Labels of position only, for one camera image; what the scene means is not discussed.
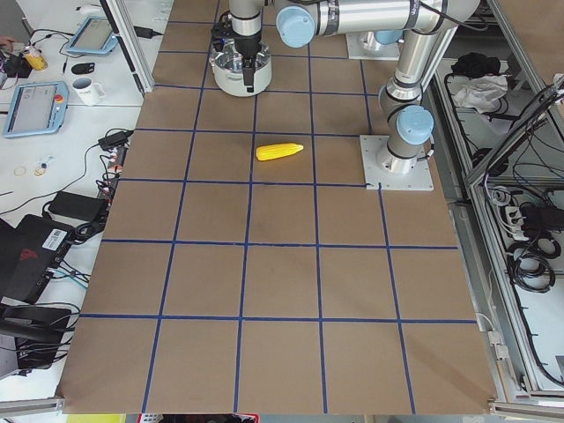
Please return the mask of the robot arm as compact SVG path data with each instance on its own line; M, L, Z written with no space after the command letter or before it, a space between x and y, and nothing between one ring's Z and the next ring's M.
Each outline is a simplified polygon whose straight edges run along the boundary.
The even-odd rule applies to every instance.
M462 25L477 1L276 1L276 27L283 42L302 47L317 35L401 31L404 46L382 87L380 106L390 126L376 160L383 171L407 174L430 138L434 119L420 105L422 79L442 33Z
M235 49L242 56L243 83L255 91L256 56L261 50L263 8L277 9L276 27L283 42L300 48L322 34L399 30L407 27L404 1L231 1Z

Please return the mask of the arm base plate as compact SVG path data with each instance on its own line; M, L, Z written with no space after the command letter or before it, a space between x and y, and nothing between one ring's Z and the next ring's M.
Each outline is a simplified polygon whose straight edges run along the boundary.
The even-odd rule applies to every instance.
M388 150L389 136L360 136L360 152L367 189L392 191L432 191L434 184L420 147L411 159L399 159Z
M399 58L401 30L380 30L346 35L349 59L396 61Z

